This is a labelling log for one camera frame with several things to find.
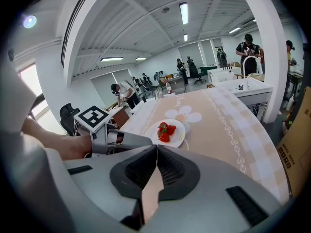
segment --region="flower pattern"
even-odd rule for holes
[[[180,107],[179,111],[177,110],[168,110],[165,113],[165,116],[168,118],[172,118],[175,120],[178,120],[182,122],[182,124],[185,126],[186,133],[190,130],[190,124],[189,122],[199,122],[202,119],[201,113],[198,112],[192,112],[191,113],[191,106],[182,106]]]

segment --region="window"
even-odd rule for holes
[[[66,132],[59,125],[44,99],[35,64],[23,69],[19,75],[37,96],[34,107],[31,109],[29,116],[35,119],[45,130],[57,134],[65,134]]]

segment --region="strawberry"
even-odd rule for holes
[[[168,125],[168,126],[167,126],[167,133],[168,133],[169,135],[174,134],[175,130],[176,130],[176,126],[174,126],[174,125]]]
[[[161,123],[160,123],[160,127],[161,127],[162,125],[167,126],[168,124],[167,124],[166,122],[161,122]]]
[[[170,136],[168,133],[162,133],[160,135],[160,141],[161,142],[169,142],[170,141]]]
[[[159,129],[158,129],[158,131],[157,131],[157,136],[160,138],[160,135],[161,135],[162,133],[167,133],[167,128],[166,128],[165,125],[159,126]]]

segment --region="cardboard box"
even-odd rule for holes
[[[292,196],[297,197],[311,171],[311,88],[305,95],[292,126],[277,147],[288,176]]]

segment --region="human arm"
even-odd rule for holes
[[[117,96],[117,103],[118,103],[118,106],[120,106],[120,104],[121,104],[120,96]]]
[[[259,53],[258,57],[259,57],[259,58],[264,58],[263,49],[260,50],[260,53]]]
[[[239,55],[239,56],[247,56],[246,53],[242,52],[242,46],[241,44],[239,44],[236,48],[235,54]]]
[[[247,54],[245,52],[235,51],[235,54],[237,54],[239,56],[247,56]]]
[[[35,120],[26,117],[22,132],[38,139],[45,148],[58,151],[63,161],[82,159],[92,149],[91,137],[68,136],[49,132],[43,129]]]

